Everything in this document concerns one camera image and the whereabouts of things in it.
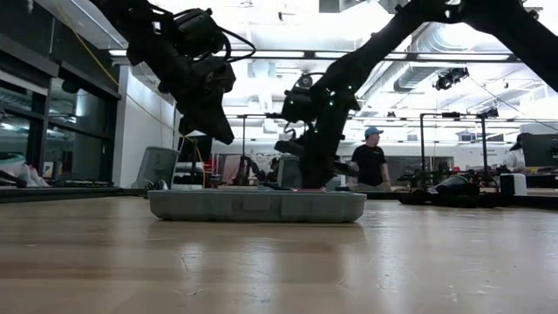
ceiling light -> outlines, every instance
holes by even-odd
[[[404,52],[392,52],[385,56],[385,59],[392,59],[392,60],[405,60],[407,58],[407,54]]]
[[[237,58],[249,54],[250,51],[231,51],[230,56]],[[217,57],[224,57],[225,51],[215,53]],[[256,51],[252,58],[304,58],[303,51]]]
[[[125,57],[126,56],[126,51],[123,50],[123,49],[110,50],[110,51],[108,51],[108,53],[110,53],[112,57]]]
[[[347,52],[316,52],[316,58],[341,58]]]
[[[505,61],[512,54],[487,54],[487,53],[420,53],[418,60],[450,60],[450,61],[479,61],[493,62]]]

gray bin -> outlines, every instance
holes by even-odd
[[[189,222],[354,222],[366,202],[366,195],[347,192],[203,189],[147,195],[160,219]]]

wall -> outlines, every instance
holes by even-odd
[[[247,141],[246,154],[276,154],[274,150],[275,142]],[[337,151],[338,155],[350,156],[356,147],[362,143],[344,143]],[[507,154],[510,145],[488,145],[488,164],[501,164]],[[387,156],[420,156],[420,144],[390,144],[382,146]],[[242,143],[235,141],[230,146],[219,142],[214,143],[213,152],[215,154],[241,154]],[[453,157],[454,166],[466,169],[467,166],[482,166],[482,146],[472,145],[427,145],[425,147],[426,156]]]
[[[522,133],[531,133],[534,135],[541,134],[556,134],[558,129],[558,123],[545,123],[544,125],[540,123],[529,123],[521,126]]]
[[[120,69],[120,85],[126,90],[118,103],[112,179],[116,186],[129,187],[147,147],[174,147],[175,115],[174,105],[135,78],[128,66]]]

robotic arm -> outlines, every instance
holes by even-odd
[[[558,91],[558,38],[525,11],[521,0],[411,0],[359,49],[330,65],[310,89],[286,91],[282,116],[303,121],[308,131],[298,139],[279,141],[276,150],[300,157],[304,188],[321,188],[334,173],[354,175],[336,156],[349,110],[359,110],[354,93],[372,69],[423,22],[467,23],[496,36],[517,57]]]
[[[147,0],[92,0],[114,28],[128,41],[126,55],[132,65],[146,62],[160,79],[160,92],[170,93],[184,114],[180,133],[203,132],[225,143],[235,138],[223,112],[223,94],[236,81],[230,63],[231,45],[212,11],[191,9],[177,14]],[[216,57],[225,48],[225,57]]]
[[[211,10],[191,9],[178,14],[147,0],[92,0],[129,43],[132,65],[146,62],[160,79],[161,92],[170,92],[184,114],[182,134],[198,130],[230,144],[234,135],[223,112],[223,94],[235,82],[225,33]],[[279,141],[276,149],[300,157],[303,188],[321,188],[334,173],[352,174],[336,152],[344,139],[349,110],[359,110],[354,97],[372,69],[424,22],[467,23],[497,37],[548,85],[558,91],[556,36],[526,12],[522,0],[411,0],[362,47],[328,68],[309,89],[287,91],[282,117],[305,122],[309,128],[298,139]],[[226,50],[224,58],[213,54]]]

cable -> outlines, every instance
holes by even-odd
[[[192,142],[192,144],[195,144],[194,140],[190,139],[186,135],[182,135],[181,137],[182,137],[182,139],[189,140],[189,141]],[[180,145],[180,153],[181,154],[182,154],[182,148],[183,147],[184,147],[184,140],[182,140],[182,145]],[[206,169],[203,167],[204,166],[203,159],[201,158],[200,148],[197,145],[195,145],[195,150],[196,150],[196,153],[198,154],[198,158],[200,159],[200,163],[201,163],[201,173],[202,173],[202,175],[201,175],[201,179],[202,179],[201,188],[204,188],[206,186]]]
[[[256,48],[255,48],[254,44],[250,43],[247,39],[245,39],[245,38],[239,36],[238,34],[233,33],[232,31],[229,31],[229,30],[227,30],[227,29],[224,29],[224,28],[222,28],[222,27],[220,27],[220,26],[219,26],[219,29],[220,29],[222,32],[224,32],[225,34],[228,34],[228,35],[230,35],[230,36],[232,36],[232,37],[234,37],[234,38],[236,38],[236,39],[242,41],[244,44],[247,44],[247,45],[250,47],[250,49],[252,50],[251,52],[249,52],[248,54],[246,54],[246,55],[244,55],[244,56],[236,57],[236,58],[231,58],[231,59],[229,59],[229,60],[226,60],[226,59],[225,59],[225,61],[227,61],[227,62],[229,62],[229,63],[233,63],[233,62],[240,61],[240,60],[243,60],[243,59],[245,59],[245,58],[250,58],[250,57],[254,56],[255,51],[256,51]]]
[[[473,82],[476,86],[482,88],[485,92],[488,92],[490,95],[492,95],[492,97],[496,98],[496,100],[498,100],[498,101],[501,102],[502,104],[504,104],[504,105],[506,105],[506,106],[508,106],[508,107],[510,107],[510,108],[512,108],[512,109],[514,109],[516,112],[520,113],[521,115],[527,116],[527,115],[526,115],[525,113],[523,113],[521,110],[519,110],[519,109],[517,109],[516,107],[514,107],[514,106],[508,104],[506,101],[502,100],[500,97],[498,97],[498,96],[496,96],[494,93],[490,92],[486,87],[484,87],[482,84],[479,84],[479,82],[477,82],[476,80],[474,80],[474,78],[472,78],[472,77],[469,77],[469,78],[472,80],[472,82]],[[555,130],[556,132],[558,132],[558,128],[555,128],[555,127],[553,127],[553,126],[550,126],[549,124],[546,124],[546,123],[544,123],[544,122],[542,122],[542,121],[539,121],[539,120],[537,120],[537,119],[533,119],[533,121],[536,122],[536,123],[539,123],[539,124],[542,125],[542,126],[546,126],[546,127],[548,127],[548,128],[551,128],[551,129]]]
[[[66,24],[66,26],[68,26],[68,28],[73,32],[73,34],[76,36],[76,38],[78,39],[78,41],[81,43],[81,45],[85,48],[85,50],[87,51],[87,53],[89,53],[89,55],[93,58],[93,60],[97,63],[97,65],[101,68],[101,70],[105,73],[105,75],[126,95],[126,97],[128,97],[134,104],[136,104],[137,106],[139,106],[139,108],[143,111],[145,111],[149,116],[151,116],[153,119],[155,119],[157,122],[161,123],[161,125],[168,127],[170,130],[174,130],[174,127],[169,126],[167,123],[163,122],[161,119],[155,117],[153,114],[151,114],[146,108],[144,108],[144,106],[140,105],[140,103],[138,101],[136,101],[134,98],[132,98],[132,96],[130,96],[127,92],[127,90],[122,87],[119,82],[114,78],[114,76],[105,68],[105,66],[99,61],[99,59],[97,58],[97,56],[95,56],[95,54],[91,51],[91,49],[89,49],[89,47],[87,46],[87,44],[84,42],[84,39],[82,39],[79,34],[76,32],[76,30],[74,30],[71,26],[70,26],[70,21],[68,19],[68,16],[66,16],[66,14],[64,13],[64,11],[62,10],[62,8],[60,8],[60,4],[58,4],[58,2],[56,2],[54,5],[56,5],[56,8],[58,10],[58,12],[60,12],[60,15],[62,16],[62,19],[64,19],[64,22]]]

